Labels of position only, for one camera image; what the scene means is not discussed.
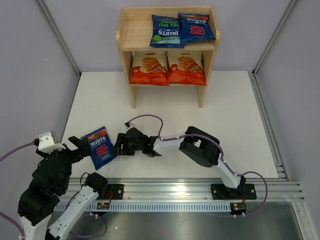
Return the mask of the blue Burts chilli bag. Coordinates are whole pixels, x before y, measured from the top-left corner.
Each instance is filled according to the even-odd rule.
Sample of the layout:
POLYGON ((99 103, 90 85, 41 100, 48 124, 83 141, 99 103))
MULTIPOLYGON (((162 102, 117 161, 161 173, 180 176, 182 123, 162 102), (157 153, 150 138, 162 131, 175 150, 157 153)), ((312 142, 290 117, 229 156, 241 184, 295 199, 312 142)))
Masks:
POLYGON ((179 12, 178 17, 181 20, 181 43, 189 44, 216 39, 210 28, 209 14, 179 12))
POLYGON ((99 170, 116 158, 116 155, 113 154, 114 145, 111 142, 105 126, 102 126, 83 137, 88 140, 88 146, 91 151, 90 158, 95 170, 99 170))

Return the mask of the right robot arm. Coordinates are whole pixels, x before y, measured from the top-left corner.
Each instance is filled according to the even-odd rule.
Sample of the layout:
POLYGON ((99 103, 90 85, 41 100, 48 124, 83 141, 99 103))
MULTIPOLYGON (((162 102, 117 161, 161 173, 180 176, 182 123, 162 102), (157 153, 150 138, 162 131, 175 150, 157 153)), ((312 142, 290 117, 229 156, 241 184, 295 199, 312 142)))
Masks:
POLYGON ((211 190, 220 198, 235 200, 245 195, 246 178, 235 173, 225 162, 220 141, 194 126, 179 135, 165 138, 145 135, 136 127, 117 135, 113 155, 134 156, 137 151, 150 158, 180 151, 202 167, 215 168, 222 184, 213 186, 211 190))

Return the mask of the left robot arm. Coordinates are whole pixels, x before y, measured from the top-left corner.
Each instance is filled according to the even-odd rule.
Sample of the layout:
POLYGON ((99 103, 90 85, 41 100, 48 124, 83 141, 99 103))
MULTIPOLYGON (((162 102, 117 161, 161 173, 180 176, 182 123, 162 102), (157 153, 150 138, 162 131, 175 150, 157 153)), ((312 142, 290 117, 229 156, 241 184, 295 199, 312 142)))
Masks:
POLYGON ((68 140, 76 149, 59 143, 52 132, 43 133, 32 142, 43 159, 18 202, 23 240, 65 240, 87 207, 108 194, 108 180, 96 172, 89 174, 74 201, 48 225, 60 197, 68 190, 72 165, 91 154, 86 137, 71 136, 68 140))

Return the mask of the cassava chips bag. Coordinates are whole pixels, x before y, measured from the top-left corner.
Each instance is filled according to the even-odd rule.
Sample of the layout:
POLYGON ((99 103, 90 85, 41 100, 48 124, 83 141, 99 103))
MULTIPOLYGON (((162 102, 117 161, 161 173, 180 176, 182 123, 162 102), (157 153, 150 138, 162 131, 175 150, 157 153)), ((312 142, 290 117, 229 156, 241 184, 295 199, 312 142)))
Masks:
POLYGON ((201 51, 168 51, 167 60, 169 66, 167 80, 170 84, 207 85, 201 51))
POLYGON ((132 60, 130 84, 169 86, 166 51, 135 51, 132 60))

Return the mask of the blue sea salt vinegar bag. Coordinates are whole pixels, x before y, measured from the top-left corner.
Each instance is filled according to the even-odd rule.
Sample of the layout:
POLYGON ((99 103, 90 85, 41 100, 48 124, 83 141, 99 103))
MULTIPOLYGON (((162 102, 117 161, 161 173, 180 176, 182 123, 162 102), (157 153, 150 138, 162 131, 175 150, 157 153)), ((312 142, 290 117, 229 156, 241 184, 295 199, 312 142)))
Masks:
POLYGON ((179 18, 152 15, 152 37, 150 47, 180 48, 185 45, 181 42, 182 22, 179 18))

